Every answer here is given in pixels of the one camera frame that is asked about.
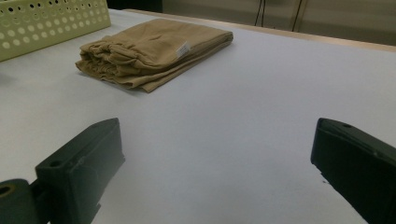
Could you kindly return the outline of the brown paper bag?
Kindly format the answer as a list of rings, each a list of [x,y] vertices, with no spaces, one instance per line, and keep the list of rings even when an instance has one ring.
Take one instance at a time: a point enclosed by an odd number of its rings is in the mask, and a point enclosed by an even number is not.
[[[76,67],[124,89],[152,92],[232,42],[231,31],[155,19],[81,46]]]

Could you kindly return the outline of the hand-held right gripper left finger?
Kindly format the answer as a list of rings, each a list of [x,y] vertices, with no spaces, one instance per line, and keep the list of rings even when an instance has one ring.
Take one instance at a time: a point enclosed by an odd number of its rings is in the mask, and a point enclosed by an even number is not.
[[[49,195],[49,222],[91,224],[106,186],[124,162],[116,118],[94,123],[40,162],[35,171]]]

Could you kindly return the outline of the pale green perforated plastic basket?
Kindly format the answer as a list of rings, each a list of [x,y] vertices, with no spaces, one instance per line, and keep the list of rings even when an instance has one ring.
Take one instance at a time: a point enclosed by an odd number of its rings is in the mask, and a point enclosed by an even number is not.
[[[0,62],[110,24],[106,0],[0,0]]]

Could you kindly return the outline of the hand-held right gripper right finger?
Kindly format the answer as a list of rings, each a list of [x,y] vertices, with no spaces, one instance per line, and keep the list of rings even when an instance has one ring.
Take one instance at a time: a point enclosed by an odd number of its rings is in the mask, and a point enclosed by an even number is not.
[[[369,224],[396,224],[396,148],[333,119],[318,120],[311,163]]]

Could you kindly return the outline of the white table cover sheet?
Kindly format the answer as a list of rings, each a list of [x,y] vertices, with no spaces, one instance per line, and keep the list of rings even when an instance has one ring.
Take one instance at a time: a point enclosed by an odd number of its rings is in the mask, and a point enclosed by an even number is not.
[[[82,75],[100,32],[0,63],[0,194],[95,122],[125,163],[92,224],[365,224],[310,161],[317,121],[396,147],[396,47],[233,25],[233,43],[156,91]]]

